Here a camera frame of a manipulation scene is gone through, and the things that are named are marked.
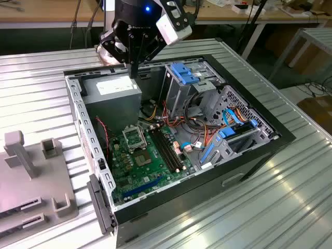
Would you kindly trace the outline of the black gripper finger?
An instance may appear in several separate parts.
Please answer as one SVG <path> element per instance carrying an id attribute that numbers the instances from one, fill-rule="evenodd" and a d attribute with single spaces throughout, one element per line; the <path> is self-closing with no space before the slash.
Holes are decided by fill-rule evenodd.
<path id="1" fill-rule="evenodd" d="M 129 77 L 135 78 L 134 36 L 124 31 L 109 30 L 100 35 L 100 46 L 106 50 L 118 63 L 125 64 Z"/>
<path id="2" fill-rule="evenodd" d="M 138 75 L 139 65 L 151 61 L 164 47 L 166 42 L 161 34 L 144 33 L 137 53 L 137 59 L 134 63 L 134 78 Z"/>

